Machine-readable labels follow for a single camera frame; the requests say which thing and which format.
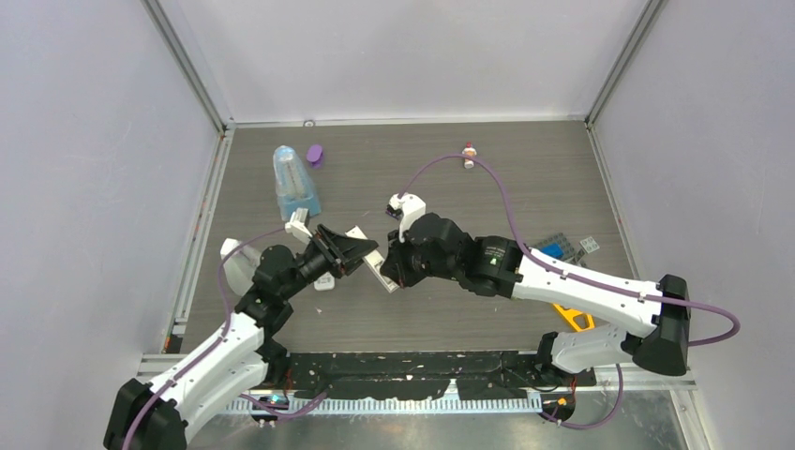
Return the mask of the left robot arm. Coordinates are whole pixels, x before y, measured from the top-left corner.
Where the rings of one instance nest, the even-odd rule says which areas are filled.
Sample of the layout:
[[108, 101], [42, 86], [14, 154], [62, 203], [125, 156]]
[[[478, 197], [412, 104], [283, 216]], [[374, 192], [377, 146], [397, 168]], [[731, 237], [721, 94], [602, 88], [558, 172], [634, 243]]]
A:
[[219, 329], [171, 368], [147, 382], [131, 379], [117, 392], [103, 438], [107, 449], [185, 449], [217, 413], [261, 384], [280, 386], [287, 350], [274, 336], [293, 314], [292, 297], [330, 274], [343, 278], [377, 242], [320, 225], [301, 252], [283, 245], [262, 251], [252, 284], [226, 305]]

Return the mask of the white remote control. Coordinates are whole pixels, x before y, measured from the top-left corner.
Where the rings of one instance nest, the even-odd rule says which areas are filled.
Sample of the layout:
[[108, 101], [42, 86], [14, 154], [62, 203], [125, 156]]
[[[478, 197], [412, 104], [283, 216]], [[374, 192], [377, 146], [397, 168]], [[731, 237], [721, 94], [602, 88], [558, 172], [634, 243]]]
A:
[[331, 291], [336, 287], [336, 279], [330, 273], [325, 273], [314, 281], [313, 286], [318, 292]]

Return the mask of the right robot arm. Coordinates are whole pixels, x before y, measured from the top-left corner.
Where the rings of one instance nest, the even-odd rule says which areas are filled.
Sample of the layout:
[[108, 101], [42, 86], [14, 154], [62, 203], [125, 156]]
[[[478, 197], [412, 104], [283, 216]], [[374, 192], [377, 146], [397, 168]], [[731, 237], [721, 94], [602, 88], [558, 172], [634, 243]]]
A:
[[505, 237], [472, 237], [436, 214], [421, 216], [404, 232], [390, 232], [388, 239], [380, 272], [401, 288], [440, 278], [476, 295], [542, 301], [604, 320], [584, 332], [542, 336], [534, 363], [544, 383], [627, 362], [666, 376], [687, 371], [691, 313], [682, 277], [651, 282], [610, 276]]

